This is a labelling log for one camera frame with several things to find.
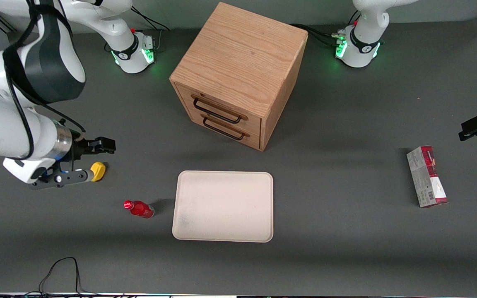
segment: white tray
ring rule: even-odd
[[[270,241],[272,176],[265,172],[182,172],[172,234],[180,240]]]

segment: gray table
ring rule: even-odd
[[[74,256],[95,292],[477,296],[477,138],[458,140],[477,115],[477,19],[391,25],[360,70],[310,39],[264,153],[188,119],[168,77],[196,33],[165,32],[157,63],[137,75],[115,66],[98,35],[75,36],[87,85],[55,107],[118,151],[97,156],[111,164],[104,181],[44,191],[0,158],[0,291],[32,291]],[[405,152],[420,145],[434,146],[448,205],[418,207]],[[270,172],[273,240],[174,239],[183,170]],[[159,213],[131,216],[126,199]],[[46,290],[72,291],[73,274],[60,264]]]

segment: wooden drawer cabinet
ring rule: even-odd
[[[194,123],[263,151],[306,40],[305,30],[221,2],[170,81]]]

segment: red and white box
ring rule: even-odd
[[[432,146],[421,146],[407,154],[411,177],[417,191],[419,206],[431,207],[448,203],[445,190],[437,176]]]

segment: black metal handle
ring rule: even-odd
[[[202,107],[200,107],[200,106],[197,106],[196,103],[198,103],[198,102],[199,102],[198,98],[195,98],[195,101],[193,102],[193,104],[195,105],[195,108],[197,108],[198,110],[200,110],[200,111],[202,111],[202,112],[208,113],[209,115],[212,115],[212,116],[214,116],[214,117],[217,117],[218,119],[221,119],[221,120],[223,120],[223,121],[229,122],[229,123],[231,123],[231,124],[237,124],[237,123],[239,123],[239,121],[242,119],[242,116],[239,116],[239,117],[237,118],[237,120],[231,120],[231,119],[226,118],[226,117],[224,117],[224,116],[218,115],[217,113],[211,112],[211,111],[208,110],[208,109],[204,109],[204,108],[202,108]]]
[[[226,137],[230,137],[230,138],[234,139],[235,141],[240,141],[240,140],[244,139],[244,136],[246,135],[246,134],[242,133],[240,135],[240,137],[236,137],[236,136],[233,136],[231,134],[228,134],[227,132],[224,132],[223,130],[219,130],[218,128],[216,128],[214,126],[210,126],[209,124],[207,124],[207,117],[204,117],[204,126],[209,128],[210,130],[214,130],[214,131],[216,131],[220,134],[223,134]]]

